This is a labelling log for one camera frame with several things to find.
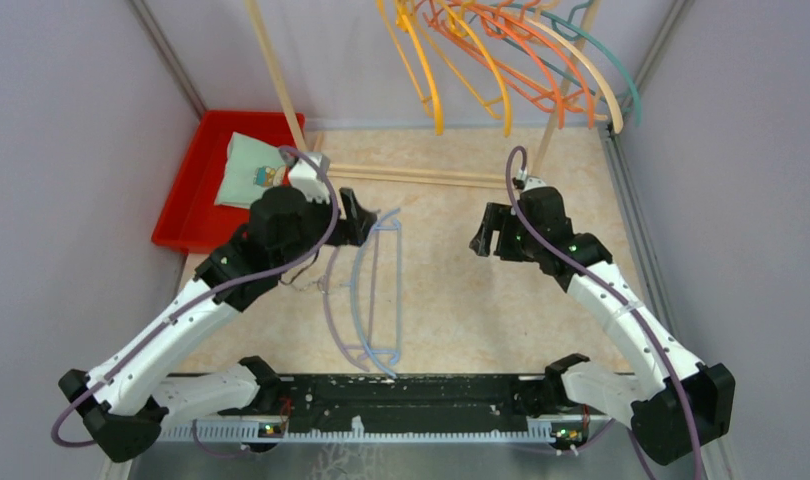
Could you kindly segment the yellow hanger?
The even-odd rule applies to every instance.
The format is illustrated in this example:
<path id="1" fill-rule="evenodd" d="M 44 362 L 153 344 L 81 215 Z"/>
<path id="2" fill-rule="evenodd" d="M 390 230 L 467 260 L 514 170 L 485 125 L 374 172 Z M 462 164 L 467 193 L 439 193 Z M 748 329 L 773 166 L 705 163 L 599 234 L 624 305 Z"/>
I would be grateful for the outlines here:
<path id="1" fill-rule="evenodd" d="M 427 32 L 417 19 L 417 1 L 375 1 L 381 21 L 406 69 L 425 115 L 434 133 L 444 133 L 444 111 L 424 41 Z"/>
<path id="2" fill-rule="evenodd" d="M 472 27 L 464 25 L 464 9 L 455 7 L 452 1 L 417 1 L 417 19 L 427 32 L 428 41 L 424 41 L 425 50 L 434 53 L 445 65 L 461 86 L 471 95 L 479 107 L 493 120 L 499 122 L 504 135 L 512 131 L 514 111 L 508 86 L 499 68 L 499 62 L 486 48 L 484 41 Z M 466 74 L 456 65 L 449 54 L 435 40 L 438 34 L 450 44 L 469 56 L 485 68 L 493 78 L 497 93 L 490 98 L 482 94 L 469 80 Z"/>

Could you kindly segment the cream hanger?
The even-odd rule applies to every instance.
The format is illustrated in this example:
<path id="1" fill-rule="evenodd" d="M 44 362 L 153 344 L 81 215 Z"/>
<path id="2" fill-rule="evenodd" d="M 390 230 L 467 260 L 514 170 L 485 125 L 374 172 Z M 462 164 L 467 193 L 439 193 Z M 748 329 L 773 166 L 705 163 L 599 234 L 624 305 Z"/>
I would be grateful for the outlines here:
<path id="1" fill-rule="evenodd" d="M 499 63 L 512 90 L 538 110 L 566 123 L 573 114 L 588 124 L 622 132 L 628 116 L 641 118 L 637 86 L 618 57 L 585 26 L 597 1 L 502 1 L 482 8 L 485 32 L 528 57 L 537 77 Z"/>

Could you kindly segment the teal hanger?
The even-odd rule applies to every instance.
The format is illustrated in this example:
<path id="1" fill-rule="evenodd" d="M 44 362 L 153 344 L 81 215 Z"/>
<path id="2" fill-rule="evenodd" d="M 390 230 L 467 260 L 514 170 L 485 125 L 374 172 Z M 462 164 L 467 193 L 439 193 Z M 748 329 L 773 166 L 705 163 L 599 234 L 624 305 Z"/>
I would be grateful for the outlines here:
<path id="1" fill-rule="evenodd" d="M 550 27 L 557 27 L 556 32 L 562 39 L 571 42 L 584 39 L 603 54 L 626 82 L 626 89 L 617 95 L 618 100 L 626 102 L 621 108 L 621 112 L 623 114 L 631 114 L 634 119 L 634 125 L 640 126 L 643 120 L 643 103 L 640 88 L 636 80 L 616 54 L 595 38 L 588 30 L 583 28 L 581 24 L 577 24 L 574 21 L 577 12 L 582 11 L 586 13 L 592 6 L 593 1 L 580 1 L 570 9 L 566 17 L 552 13 L 547 7 L 525 6 L 523 3 L 519 2 L 507 3 L 505 8 L 522 11 L 524 18 L 531 16 L 545 17 L 549 20 Z"/>

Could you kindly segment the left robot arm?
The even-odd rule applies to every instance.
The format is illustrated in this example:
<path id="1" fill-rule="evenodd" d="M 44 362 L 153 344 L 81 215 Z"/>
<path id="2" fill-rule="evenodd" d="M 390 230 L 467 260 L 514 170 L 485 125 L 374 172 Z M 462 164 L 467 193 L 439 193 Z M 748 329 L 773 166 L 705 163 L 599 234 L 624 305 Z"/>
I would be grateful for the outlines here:
<path id="1" fill-rule="evenodd" d="M 366 242 L 377 213 L 364 209 L 350 188 L 340 188 L 339 195 L 340 204 L 334 204 L 311 201 L 295 187 L 267 190 L 252 203 L 247 221 L 206 257 L 146 329 L 104 363 L 65 373 L 59 388 L 81 417 L 89 442 L 123 463 L 177 425 L 212 414 L 278 411 L 282 381 L 258 356 L 200 376 L 173 370 L 321 246 Z"/>

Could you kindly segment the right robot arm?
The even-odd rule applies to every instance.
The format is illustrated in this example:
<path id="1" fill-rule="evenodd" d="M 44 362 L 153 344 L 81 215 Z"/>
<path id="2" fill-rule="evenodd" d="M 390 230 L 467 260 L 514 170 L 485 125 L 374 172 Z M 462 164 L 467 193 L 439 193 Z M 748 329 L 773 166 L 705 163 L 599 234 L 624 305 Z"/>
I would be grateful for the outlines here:
<path id="1" fill-rule="evenodd" d="M 592 233 L 576 233 L 562 195 L 532 187 L 515 204 L 489 202 L 469 244 L 478 256 L 532 262 L 596 319 L 632 368 L 617 374 L 572 354 L 546 370 L 544 398 L 557 412 L 577 404 L 626 426 L 646 456 L 669 465 L 729 431 L 736 381 L 685 348 L 632 291 Z"/>

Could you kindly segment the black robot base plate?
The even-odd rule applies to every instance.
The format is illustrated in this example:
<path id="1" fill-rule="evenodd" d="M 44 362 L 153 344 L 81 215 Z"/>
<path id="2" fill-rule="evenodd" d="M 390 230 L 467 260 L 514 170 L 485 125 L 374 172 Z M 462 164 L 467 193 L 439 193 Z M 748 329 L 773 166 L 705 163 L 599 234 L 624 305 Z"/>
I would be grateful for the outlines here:
<path id="1" fill-rule="evenodd" d="M 371 434 L 445 434 L 523 432 L 531 419 L 585 410 L 524 374 L 294 374 L 268 396 L 222 413 L 273 415 L 291 433 L 347 432 L 360 418 Z"/>

